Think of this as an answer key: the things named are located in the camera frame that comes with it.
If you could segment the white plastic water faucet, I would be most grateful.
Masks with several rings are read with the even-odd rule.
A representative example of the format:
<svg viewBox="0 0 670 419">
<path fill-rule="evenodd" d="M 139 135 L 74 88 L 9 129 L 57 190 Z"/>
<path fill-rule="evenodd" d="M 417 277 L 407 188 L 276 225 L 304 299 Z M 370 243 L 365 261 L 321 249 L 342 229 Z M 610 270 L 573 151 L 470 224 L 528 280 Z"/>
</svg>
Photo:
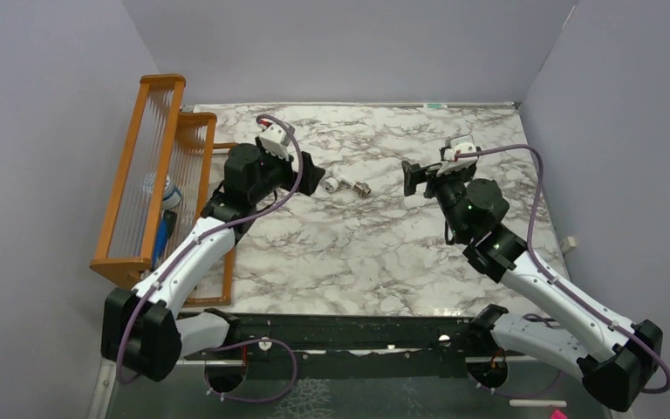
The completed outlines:
<svg viewBox="0 0 670 419">
<path fill-rule="evenodd" d="M 354 187 L 354 182 L 345 178 L 328 176 L 322 181 L 322 185 L 327 193 L 333 194 L 341 190 L 349 190 Z"/>
</svg>

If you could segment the silver hex nut fitting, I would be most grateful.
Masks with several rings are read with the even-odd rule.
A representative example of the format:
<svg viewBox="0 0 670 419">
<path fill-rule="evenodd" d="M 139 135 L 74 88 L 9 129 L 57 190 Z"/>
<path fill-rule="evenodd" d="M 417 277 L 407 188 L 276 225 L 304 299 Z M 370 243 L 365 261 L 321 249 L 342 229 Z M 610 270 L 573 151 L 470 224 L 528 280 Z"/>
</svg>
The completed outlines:
<svg viewBox="0 0 670 419">
<path fill-rule="evenodd" d="M 361 198 L 366 198 L 372 193 L 371 188 L 365 182 L 355 182 L 352 185 L 352 190 Z"/>
</svg>

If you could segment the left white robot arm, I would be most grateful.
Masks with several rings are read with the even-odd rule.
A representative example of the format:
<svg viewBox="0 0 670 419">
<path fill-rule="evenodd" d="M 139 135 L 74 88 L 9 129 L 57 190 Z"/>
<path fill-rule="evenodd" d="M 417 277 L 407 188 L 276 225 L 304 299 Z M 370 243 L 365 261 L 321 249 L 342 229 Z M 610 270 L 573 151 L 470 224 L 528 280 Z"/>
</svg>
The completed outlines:
<svg viewBox="0 0 670 419">
<path fill-rule="evenodd" d="M 101 356 L 153 381 L 165 379 L 176 362 L 208 349 L 229 358 L 239 335 L 221 315 L 201 313 L 185 319 L 179 313 L 189 294 L 210 268 L 224 258 L 263 216 L 258 204 L 284 189 L 288 196 L 311 196 L 325 176 L 303 152 L 270 153 L 261 143 L 233 147 L 223 179 L 181 244 L 149 276 L 130 290 L 116 288 L 106 298 Z"/>
</svg>

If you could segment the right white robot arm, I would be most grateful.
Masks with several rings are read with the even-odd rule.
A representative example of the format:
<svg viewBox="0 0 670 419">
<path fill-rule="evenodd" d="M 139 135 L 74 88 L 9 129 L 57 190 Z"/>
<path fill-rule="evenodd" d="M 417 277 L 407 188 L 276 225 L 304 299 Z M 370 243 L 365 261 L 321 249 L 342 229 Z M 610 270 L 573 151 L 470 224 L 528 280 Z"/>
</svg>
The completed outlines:
<svg viewBox="0 0 670 419">
<path fill-rule="evenodd" d="M 509 210 L 497 182 L 474 177 L 476 165 L 401 163 L 405 196 L 418 185 L 440 206 L 449 244 L 482 275 L 523 295 L 558 324 L 550 328 L 487 306 L 475 317 L 468 343 L 478 354 L 497 348 L 543 361 L 579 380 L 607 408 L 625 412 L 643 393 L 658 367 L 662 330 L 634 322 L 594 300 L 550 268 L 527 242 L 503 225 Z"/>
</svg>

